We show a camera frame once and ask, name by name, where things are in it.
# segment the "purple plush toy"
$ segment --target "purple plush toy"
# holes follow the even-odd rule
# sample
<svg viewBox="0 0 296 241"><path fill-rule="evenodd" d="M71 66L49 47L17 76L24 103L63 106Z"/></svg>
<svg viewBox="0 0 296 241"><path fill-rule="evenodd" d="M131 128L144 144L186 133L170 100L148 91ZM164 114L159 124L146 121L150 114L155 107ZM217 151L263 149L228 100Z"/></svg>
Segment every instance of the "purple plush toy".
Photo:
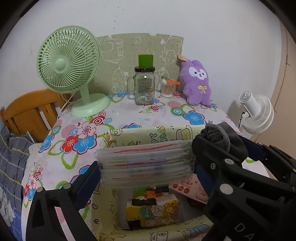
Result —
<svg viewBox="0 0 296 241"><path fill-rule="evenodd" d="M197 60L183 61L180 78L185 84L183 93L189 105L210 105L211 89L209 79L202 64Z"/></svg>

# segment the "fan stand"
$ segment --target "fan stand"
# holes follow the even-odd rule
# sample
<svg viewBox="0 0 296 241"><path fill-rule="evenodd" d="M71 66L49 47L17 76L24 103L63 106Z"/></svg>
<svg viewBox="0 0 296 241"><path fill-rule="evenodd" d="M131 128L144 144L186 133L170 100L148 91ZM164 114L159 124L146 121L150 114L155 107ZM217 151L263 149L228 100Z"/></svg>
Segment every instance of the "fan stand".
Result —
<svg viewBox="0 0 296 241"><path fill-rule="evenodd" d="M77 118L95 115L110 104L110 99L100 93L89 94L88 85L85 84L80 88L81 99L76 101L72 106L72 115Z"/></svg>

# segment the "fan base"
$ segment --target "fan base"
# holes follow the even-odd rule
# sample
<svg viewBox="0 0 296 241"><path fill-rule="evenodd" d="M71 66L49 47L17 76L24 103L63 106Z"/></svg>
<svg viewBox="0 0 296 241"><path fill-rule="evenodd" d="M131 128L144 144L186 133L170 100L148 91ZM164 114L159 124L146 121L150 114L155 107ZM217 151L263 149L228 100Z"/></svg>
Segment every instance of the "fan base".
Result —
<svg viewBox="0 0 296 241"><path fill-rule="evenodd" d="M82 118L95 115L106 109L110 104L110 99L104 94L91 94L90 98L91 102L88 104L84 104L82 99L73 104L71 113L74 117Z"/></svg>

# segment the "electric fan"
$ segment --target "electric fan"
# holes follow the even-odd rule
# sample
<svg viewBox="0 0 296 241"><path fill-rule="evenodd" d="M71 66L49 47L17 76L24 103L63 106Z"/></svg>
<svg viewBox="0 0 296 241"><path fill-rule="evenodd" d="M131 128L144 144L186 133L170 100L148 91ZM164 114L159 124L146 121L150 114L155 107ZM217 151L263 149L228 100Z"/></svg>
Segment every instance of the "electric fan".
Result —
<svg viewBox="0 0 296 241"><path fill-rule="evenodd" d="M95 115L110 104L100 93L89 94L88 83L99 64L99 46L96 38L78 26L59 28L43 42L37 60L41 81L58 93L80 90L81 99L72 106L72 115Z"/></svg>
<svg viewBox="0 0 296 241"><path fill-rule="evenodd" d="M247 110L247 118L242 123L246 132L259 134L267 130L274 119L274 109L270 100L264 95L243 92L239 100Z"/></svg>

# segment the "yellow bow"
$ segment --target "yellow bow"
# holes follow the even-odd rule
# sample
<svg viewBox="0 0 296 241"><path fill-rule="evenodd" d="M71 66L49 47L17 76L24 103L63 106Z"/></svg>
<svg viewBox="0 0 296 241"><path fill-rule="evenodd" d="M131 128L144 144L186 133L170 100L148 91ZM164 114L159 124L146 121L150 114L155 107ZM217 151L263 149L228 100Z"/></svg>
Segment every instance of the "yellow bow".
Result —
<svg viewBox="0 0 296 241"><path fill-rule="evenodd" d="M199 85L198 88L202 90L201 93L202 93L202 92L205 93L205 90L207 89L206 86L201 86L201 85Z"/></svg>

